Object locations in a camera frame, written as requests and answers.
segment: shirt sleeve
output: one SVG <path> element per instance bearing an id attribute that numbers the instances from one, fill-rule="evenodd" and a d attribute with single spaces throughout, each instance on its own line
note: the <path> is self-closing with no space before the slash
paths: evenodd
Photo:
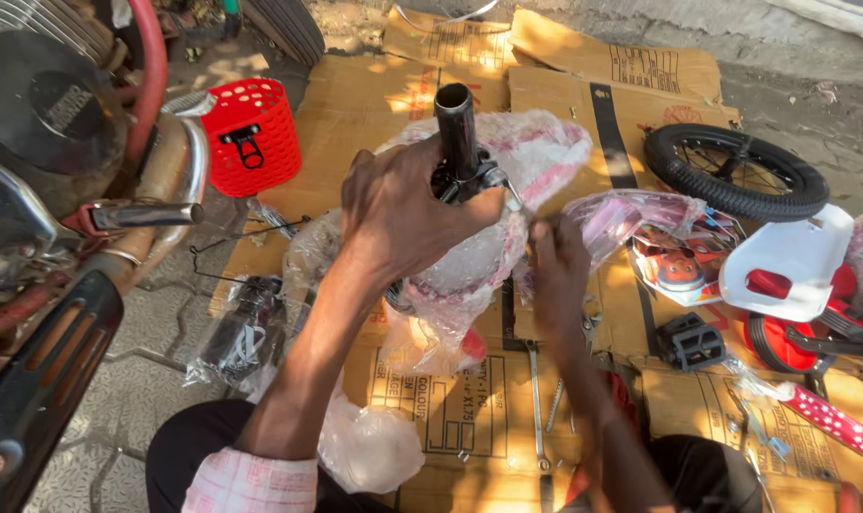
<path id="1" fill-rule="evenodd" d="M 229 447 L 197 470 L 182 513 L 311 513 L 317 460 L 267 459 Z"/>

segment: black tire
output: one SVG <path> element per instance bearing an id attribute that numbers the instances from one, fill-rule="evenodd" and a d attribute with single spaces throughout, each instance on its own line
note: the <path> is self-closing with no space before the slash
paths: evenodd
<path id="1" fill-rule="evenodd" d="M 737 181 L 719 179 L 679 158 L 678 148 L 684 151 L 695 143 L 705 149 L 744 152 L 751 164 L 782 180 L 785 193 L 742 188 Z M 800 221 L 820 212 L 830 199 L 830 187 L 811 165 L 745 133 L 691 123 L 669 125 L 647 136 L 645 154 L 650 169 L 669 187 L 732 216 L 774 223 Z"/>
<path id="2" fill-rule="evenodd" d="M 317 64 L 326 50 L 320 28 L 300 0 L 245 0 L 245 14 L 290 57 Z"/>

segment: cable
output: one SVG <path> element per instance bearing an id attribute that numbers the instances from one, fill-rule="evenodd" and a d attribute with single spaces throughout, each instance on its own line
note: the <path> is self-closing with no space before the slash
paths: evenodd
<path id="1" fill-rule="evenodd" d="M 200 248 L 200 249 L 197 249 L 197 246 L 191 246 L 191 247 L 190 247 L 190 249 L 189 249 L 189 251 L 190 251 L 190 253 L 193 255 L 194 274 L 196 274 L 196 275 L 200 275 L 200 276 L 214 277 L 214 278 L 216 278 L 216 279 L 224 279 L 224 280 L 226 280 L 226 281 L 233 281 L 233 282 L 235 282 L 235 283 L 247 283 L 247 282 L 245 282 L 245 281 L 244 281 L 244 280 L 242 280 L 242 279 L 235 279 L 235 278 L 233 278 L 233 277 L 225 277 L 224 275 L 221 275 L 221 276 L 220 276 L 220 275 L 212 275 L 212 274 L 208 274 L 208 273 L 200 272 L 200 271 L 197 269 L 197 256 L 198 256 L 200 253 L 203 253 L 204 251 L 209 251 L 210 249 L 212 249 L 212 248 L 214 248 L 214 247 L 219 246 L 219 245 L 220 245 L 220 244 L 222 244 L 223 242 L 229 242 L 229 241 L 232 241 L 232 240 L 238 240 L 238 239 L 246 238 L 246 237 L 248 237 L 248 238 L 249 238 L 249 237 L 253 237 L 253 236 L 256 236 L 256 235 L 259 235 L 259 234 L 263 234 L 263 233 L 266 233 L 266 232 L 270 232 L 270 231 L 273 231 L 273 230 L 278 230 L 278 229 L 280 229 L 280 228 L 294 227 L 295 225 L 300 225 L 300 224 L 303 224 L 303 223 L 307 223 L 307 222 L 309 222 L 309 221 L 311 221 L 311 217 L 309 217 L 309 216 L 302 216 L 302 218 L 301 218 L 301 219 L 299 219 L 298 221 L 295 221 L 294 223 L 286 223 L 286 224 L 284 224 L 284 225 L 279 225 L 279 226 L 277 226 L 277 227 L 269 227 L 269 228 L 264 228 L 263 230 L 254 230 L 254 232 L 248 232 L 248 233 L 246 233 L 246 234 L 238 234 L 238 235 L 234 235 L 234 236 L 231 236 L 231 237 L 226 237 L 226 238 L 224 238 L 224 239 L 217 240 L 216 242 L 214 242 L 214 243 L 210 244 L 209 246 L 204 246 L 203 248 Z"/>

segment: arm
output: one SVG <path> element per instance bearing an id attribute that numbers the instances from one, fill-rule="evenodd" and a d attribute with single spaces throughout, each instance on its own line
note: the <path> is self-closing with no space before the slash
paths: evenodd
<path id="1" fill-rule="evenodd" d="M 590 255 L 580 230 L 562 216 L 551 224 L 537 222 L 531 238 L 536 257 L 536 326 L 549 343 L 574 414 L 585 419 L 582 431 L 595 445 L 595 452 L 582 464 L 596 485 L 601 481 L 617 513 L 674 511 L 662 478 L 586 353 L 580 327 Z"/>
<path id="2" fill-rule="evenodd" d="M 440 138 L 362 150 L 343 183 L 343 246 L 318 288 L 308 321 L 235 448 L 280 460 L 315 458 L 327 402 L 349 347 L 391 282 L 416 274 L 501 218 L 504 192 L 443 204 L 430 178 Z"/>

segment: motorcycle tire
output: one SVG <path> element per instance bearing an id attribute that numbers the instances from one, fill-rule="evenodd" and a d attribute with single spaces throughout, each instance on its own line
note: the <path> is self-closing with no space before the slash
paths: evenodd
<path id="1" fill-rule="evenodd" d="M 320 28 L 300 0 L 244 0 L 244 14 L 291 58 L 313 66 L 326 46 Z"/>
<path id="2" fill-rule="evenodd" d="M 705 165 L 699 165 L 697 157 L 692 160 L 689 150 Z M 711 153 L 725 160 L 720 164 Z M 669 125 L 646 137 L 645 154 L 650 169 L 669 187 L 732 216 L 772 223 L 801 221 L 820 212 L 830 199 L 830 187 L 811 165 L 741 132 L 692 123 Z M 723 172 L 730 162 L 729 172 Z M 739 186 L 732 170 L 743 164 Z M 714 165 L 715 171 L 708 169 Z M 750 171 L 766 184 L 757 179 L 746 182 L 746 177 L 754 178 Z"/>

